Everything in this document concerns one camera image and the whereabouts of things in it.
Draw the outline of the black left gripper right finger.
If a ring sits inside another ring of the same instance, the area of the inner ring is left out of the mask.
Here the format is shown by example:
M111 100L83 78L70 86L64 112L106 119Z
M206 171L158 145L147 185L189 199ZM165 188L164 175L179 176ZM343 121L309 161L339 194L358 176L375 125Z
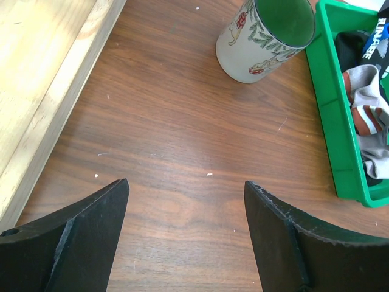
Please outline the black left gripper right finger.
M388 291L388 239L344 229L253 181L244 205L263 291Z

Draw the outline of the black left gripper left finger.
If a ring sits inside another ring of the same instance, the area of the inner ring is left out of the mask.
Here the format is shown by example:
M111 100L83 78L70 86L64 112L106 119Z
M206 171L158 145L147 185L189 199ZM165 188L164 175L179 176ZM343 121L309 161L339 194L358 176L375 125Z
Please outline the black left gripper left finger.
M106 291L129 184L92 195L1 233L1 291Z

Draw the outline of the grey red striped sock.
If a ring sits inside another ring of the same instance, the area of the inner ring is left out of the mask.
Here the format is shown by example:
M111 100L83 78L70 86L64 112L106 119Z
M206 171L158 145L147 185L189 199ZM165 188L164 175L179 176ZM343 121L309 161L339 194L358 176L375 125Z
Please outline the grey red striped sock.
M346 70L343 74L349 106L368 105L388 113L388 102L380 93L379 71L372 64L364 64Z
M366 174L388 179L388 106L359 105L351 114Z

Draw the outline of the black blue logo sock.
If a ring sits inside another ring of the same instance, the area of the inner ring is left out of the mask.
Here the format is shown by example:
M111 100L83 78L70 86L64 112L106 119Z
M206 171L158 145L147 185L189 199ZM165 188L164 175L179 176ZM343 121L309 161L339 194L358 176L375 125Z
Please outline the black blue logo sock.
M379 18L362 49L360 64L371 64L379 71L380 93L388 102L381 81L388 76L388 18Z

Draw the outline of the black white striped sock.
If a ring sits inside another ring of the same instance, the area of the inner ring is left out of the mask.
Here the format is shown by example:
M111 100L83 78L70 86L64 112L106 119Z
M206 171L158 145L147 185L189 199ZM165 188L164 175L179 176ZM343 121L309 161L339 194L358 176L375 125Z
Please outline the black white striped sock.
M364 30L353 30L337 34L334 44L341 73L360 64L362 49L369 37Z

